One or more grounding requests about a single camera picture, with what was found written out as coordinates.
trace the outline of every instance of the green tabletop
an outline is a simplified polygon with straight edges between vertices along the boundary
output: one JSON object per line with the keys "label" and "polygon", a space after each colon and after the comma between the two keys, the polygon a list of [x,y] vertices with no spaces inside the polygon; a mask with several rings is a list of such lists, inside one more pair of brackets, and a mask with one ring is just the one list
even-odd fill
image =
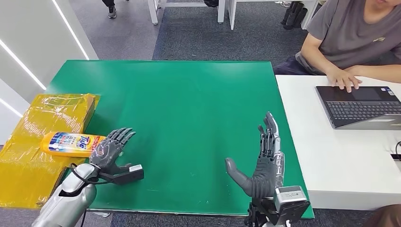
{"label": "green tabletop", "polygon": [[145,178],[97,186],[90,208],[246,215],[250,198],[224,159],[252,175],[267,111],[279,125],[284,185],[306,192],[270,62],[67,61],[47,93],[101,95],[88,134],[137,132],[117,164],[142,164]]}

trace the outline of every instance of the white wall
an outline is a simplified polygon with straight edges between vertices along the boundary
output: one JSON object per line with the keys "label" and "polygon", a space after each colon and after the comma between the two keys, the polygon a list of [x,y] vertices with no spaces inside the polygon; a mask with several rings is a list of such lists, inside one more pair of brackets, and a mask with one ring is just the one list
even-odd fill
{"label": "white wall", "polygon": [[[67,0],[56,0],[90,59],[98,59]],[[1,1],[0,40],[47,86],[68,59],[86,59],[52,0]],[[43,90],[0,47],[0,79],[27,102]]]}
{"label": "white wall", "polygon": [[[0,99],[12,106],[20,114],[24,114],[25,110],[29,107],[29,103],[25,101],[17,92],[0,79]],[[13,132],[19,119],[21,119],[12,110],[8,109],[3,103],[0,102],[0,145],[4,144],[10,134]]]}

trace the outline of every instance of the yellow bottle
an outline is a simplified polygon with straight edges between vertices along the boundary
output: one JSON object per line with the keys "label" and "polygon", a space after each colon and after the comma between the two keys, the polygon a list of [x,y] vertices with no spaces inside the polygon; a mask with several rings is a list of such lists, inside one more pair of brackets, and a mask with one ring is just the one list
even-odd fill
{"label": "yellow bottle", "polygon": [[42,151],[59,156],[89,157],[105,136],[66,132],[47,133],[41,142]]}

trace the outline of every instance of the robotic thumb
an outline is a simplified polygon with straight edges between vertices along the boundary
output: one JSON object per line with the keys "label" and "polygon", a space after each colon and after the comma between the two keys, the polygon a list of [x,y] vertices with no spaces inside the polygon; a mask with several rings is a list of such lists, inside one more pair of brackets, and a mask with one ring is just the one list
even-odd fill
{"label": "robotic thumb", "polygon": [[232,158],[226,158],[226,170],[228,175],[243,189],[245,194],[252,196],[252,181],[249,177],[237,169]]}

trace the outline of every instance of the black cable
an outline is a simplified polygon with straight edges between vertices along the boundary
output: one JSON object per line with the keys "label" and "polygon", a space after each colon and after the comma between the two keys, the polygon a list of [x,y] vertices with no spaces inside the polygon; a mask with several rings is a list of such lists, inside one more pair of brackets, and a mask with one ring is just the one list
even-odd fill
{"label": "black cable", "polygon": [[401,162],[401,157],[400,157],[400,155],[398,154],[398,151],[397,151],[397,147],[398,146],[401,146],[401,141],[398,142],[397,145],[395,145],[395,154],[397,155],[398,160]]}
{"label": "black cable", "polygon": [[71,164],[70,164],[71,172],[72,172],[76,177],[78,177],[80,180],[82,180],[82,181],[85,182],[85,183],[88,183],[88,184],[95,184],[95,185],[96,185],[96,184],[105,184],[105,183],[111,183],[111,182],[113,182],[113,181],[102,181],[102,182],[89,181],[89,180],[83,178],[82,176],[80,176],[79,174],[77,174],[77,172],[75,172],[75,168],[76,168],[76,167],[77,167],[77,164],[71,163]]}
{"label": "black cable", "polygon": [[84,221],[86,216],[87,216],[87,209],[85,209],[84,215],[82,216],[81,227],[84,226]]}

